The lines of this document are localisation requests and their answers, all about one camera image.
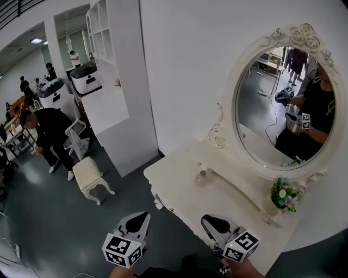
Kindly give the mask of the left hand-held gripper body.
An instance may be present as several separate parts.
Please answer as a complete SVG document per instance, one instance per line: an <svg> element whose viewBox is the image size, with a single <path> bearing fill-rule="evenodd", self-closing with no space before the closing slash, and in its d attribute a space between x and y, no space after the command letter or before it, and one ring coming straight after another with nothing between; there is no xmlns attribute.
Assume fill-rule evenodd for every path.
<svg viewBox="0 0 348 278"><path fill-rule="evenodd" d="M146 241L137 239L136 234L117 229L108 233L102 245L106 261L124 268L133 266L146 251Z"/></svg>

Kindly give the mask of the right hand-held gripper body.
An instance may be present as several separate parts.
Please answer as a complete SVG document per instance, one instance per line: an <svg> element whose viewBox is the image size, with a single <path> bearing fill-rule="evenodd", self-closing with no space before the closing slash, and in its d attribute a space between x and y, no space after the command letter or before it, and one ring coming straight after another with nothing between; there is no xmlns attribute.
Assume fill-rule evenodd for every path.
<svg viewBox="0 0 348 278"><path fill-rule="evenodd" d="M260 238L251 229L242 226L225 233L214 231L212 238L215 241L213 251L218 258L229 259L236 263L246 261L260 243Z"/></svg>

